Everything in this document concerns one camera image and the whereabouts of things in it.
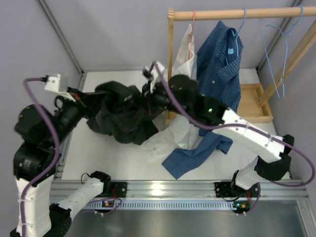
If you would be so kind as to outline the black pinstripe shirt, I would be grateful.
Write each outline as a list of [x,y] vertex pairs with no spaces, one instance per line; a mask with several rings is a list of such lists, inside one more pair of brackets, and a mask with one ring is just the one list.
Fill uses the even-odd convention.
[[126,97],[140,96],[139,89],[126,86],[116,81],[98,85],[95,92],[105,92],[97,115],[87,120],[86,124],[95,133],[113,136],[121,144],[142,145],[158,133],[153,120],[163,110],[158,107],[138,106]]

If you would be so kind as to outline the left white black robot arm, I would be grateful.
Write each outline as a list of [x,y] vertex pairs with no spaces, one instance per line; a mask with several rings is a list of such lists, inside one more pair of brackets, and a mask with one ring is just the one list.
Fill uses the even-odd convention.
[[13,158],[13,174],[19,195],[19,223],[13,237],[63,237],[74,217],[96,196],[111,193],[111,178],[93,172],[74,193],[58,203],[50,202],[50,188],[61,157],[60,144],[78,122],[99,112],[105,92],[83,93],[74,88],[59,95],[62,106],[51,114],[34,103],[20,113],[15,131],[24,140]]

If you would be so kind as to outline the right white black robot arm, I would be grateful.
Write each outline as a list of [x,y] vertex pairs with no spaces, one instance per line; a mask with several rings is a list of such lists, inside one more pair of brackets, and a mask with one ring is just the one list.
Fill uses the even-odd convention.
[[141,94],[148,108],[184,115],[196,127],[237,142],[256,154],[250,164],[234,173],[230,183],[233,195],[243,195],[262,180],[277,183],[289,171],[293,136],[273,136],[254,126],[220,100],[199,94],[198,83],[187,76],[175,75],[169,82],[152,77]]

